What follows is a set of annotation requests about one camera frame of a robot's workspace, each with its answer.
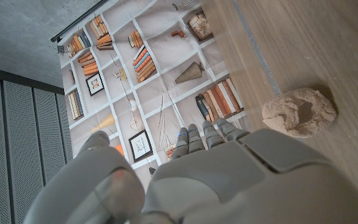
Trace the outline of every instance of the picture frame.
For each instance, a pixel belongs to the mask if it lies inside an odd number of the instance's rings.
[[[146,130],[143,130],[131,137],[129,139],[129,144],[131,145],[134,162],[139,162],[153,154],[152,145]]]
[[[104,85],[99,73],[93,75],[92,77],[87,78],[85,82],[86,85],[88,86],[88,90],[91,96],[104,90]]]

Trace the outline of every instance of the cone-shaped object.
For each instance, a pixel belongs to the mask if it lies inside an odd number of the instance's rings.
[[[185,81],[193,80],[196,78],[201,78],[203,76],[202,72],[204,71],[204,66],[200,62],[198,65],[196,62],[193,62],[190,67],[188,67],[176,80],[177,84],[183,83]]]
[[[102,122],[100,122],[99,125],[97,125],[97,127],[93,128],[92,131],[97,131],[101,128],[107,127],[107,126],[111,126],[116,122],[116,120],[114,120],[114,117],[112,116],[112,114],[110,114],[109,116],[107,116],[106,119],[104,119]]]

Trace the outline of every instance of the bookshelf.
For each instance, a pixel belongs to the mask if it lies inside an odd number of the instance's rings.
[[[164,151],[166,139],[175,144],[180,127],[188,127],[190,123],[202,127],[204,119],[195,103],[195,96],[204,93],[217,82],[227,78],[229,74],[214,38],[198,42],[185,24],[193,14],[201,10],[197,0],[179,11],[162,0],[112,0],[81,22],[77,30],[73,29],[64,36],[58,45],[65,45],[73,35],[82,31],[90,42],[96,43],[97,38],[89,26],[89,21],[94,16],[101,15],[114,47],[114,50],[103,51],[90,47],[73,58],[69,58],[67,54],[60,56],[66,100],[68,101],[68,94],[78,91],[84,111],[84,116],[78,120],[72,120],[72,115],[68,114],[74,156],[92,134],[92,128],[109,114],[114,116],[116,122],[108,129],[102,130],[109,135],[111,146],[122,144],[124,157],[135,170],[140,170],[140,167],[149,166],[151,163],[159,166],[167,162],[168,157]],[[136,29],[156,66],[156,71],[141,83],[138,83],[132,65],[138,48],[132,49],[127,39]],[[186,34],[185,38],[171,36],[171,32],[178,29]],[[86,85],[88,77],[84,75],[81,65],[77,62],[80,55],[89,51],[94,55],[104,85],[104,90],[94,96],[90,96]],[[177,76],[193,62],[201,62],[204,65],[203,77],[177,85],[175,83]],[[121,69],[127,75],[126,80],[120,81],[113,77],[113,73]],[[71,82],[69,70],[73,71],[75,84]],[[131,111],[129,100],[136,101],[137,111]],[[161,133],[158,127],[160,114],[163,115],[165,122],[162,146],[160,146]],[[128,141],[140,131],[130,127],[134,115],[142,118],[153,150],[152,156],[136,163],[133,161]],[[227,120],[239,128],[247,123],[244,111],[232,114]]]

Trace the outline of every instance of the stacked books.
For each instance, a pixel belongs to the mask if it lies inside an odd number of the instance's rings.
[[[137,30],[131,33],[131,35],[128,37],[128,41],[132,48],[141,48],[143,46],[143,40]]]
[[[139,83],[144,81],[155,71],[155,65],[153,63],[152,57],[147,51],[145,45],[142,45],[139,51],[136,53],[133,66],[135,66],[137,81]]]
[[[73,119],[77,120],[81,116],[84,115],[84,111],[82,110],[80,96],[78,92],[75,90],[68,95],[68,101],[70,103],[71,114],[73,115]]]
[[[84,74],[88,75],[95,75],[99,73],[98,66],[96,64],[96,60],[93,57],[91,52],[84,54],[81,57],[78,57],[78,62],[81,64],[81,67],[84,69]]]
[[[90,41],[88,40],[85,32],[82,32],[80,35],[74,35],[73,41],[67,45],[68,56],[70,58],[74,57],[80,50],[88,48],[91,46]]]
[[[239,95],[230,78],[196,96],[196,103],[204,119],[210,122],[218,118],[227,118],[233,113],[241,112],[242,109]]]
[[[99,50],[114,50],[112,47],[112,40],[100,15],[96,16],[91,22],[89,22],[96,38],[98,39],[97,48]]]

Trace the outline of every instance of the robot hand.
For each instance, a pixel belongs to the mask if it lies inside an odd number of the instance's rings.
[[[320,153],[223,119],[181,128],[171,161],[142,184],[106,133],[50,180],[24,223],[358,223],[358,191]]]

